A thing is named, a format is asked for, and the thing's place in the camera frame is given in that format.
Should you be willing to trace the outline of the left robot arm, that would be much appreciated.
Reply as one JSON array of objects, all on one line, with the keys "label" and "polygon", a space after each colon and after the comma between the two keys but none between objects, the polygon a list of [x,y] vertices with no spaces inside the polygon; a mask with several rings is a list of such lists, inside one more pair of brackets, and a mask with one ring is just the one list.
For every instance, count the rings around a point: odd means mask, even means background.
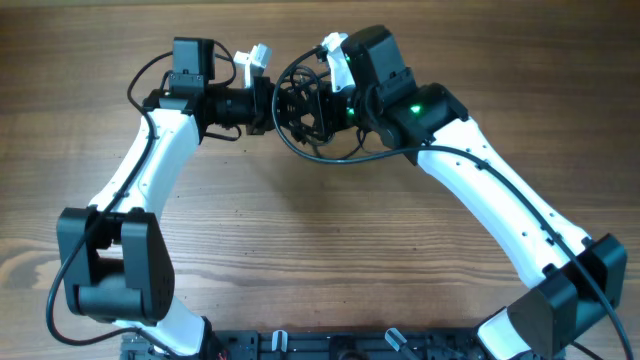
[{"label": "left robot arm", "polygon": [[273,126],[271,51],[228,51],[220,42],[177,37],[158,88],[136,109],[138,133],[109,183],[57,222],[61,266],[50,295],[69,310],[147,341],[159,359],[226,359],[210,322],[174,294],[175,272],[159,221],[179,173],[210,126],[258,135]]}]

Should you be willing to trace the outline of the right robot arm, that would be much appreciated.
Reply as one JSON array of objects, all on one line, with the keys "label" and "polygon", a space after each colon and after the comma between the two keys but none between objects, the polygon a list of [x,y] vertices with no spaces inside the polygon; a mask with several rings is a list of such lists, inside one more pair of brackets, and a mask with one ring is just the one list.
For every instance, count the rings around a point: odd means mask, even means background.
[{"label": "right robot arm", "polygon": [[544,201],[448,89],[415,82],[386,27],[331,33],[319,59],[329,69],[333,98],[323,132],[355,127],[377,134],[386,152],[401,151],[472,213],[526,286],[476,328],[491,358],[551,358],[615,317],[627,264],[623,245],[612,235],[592,238]]}]

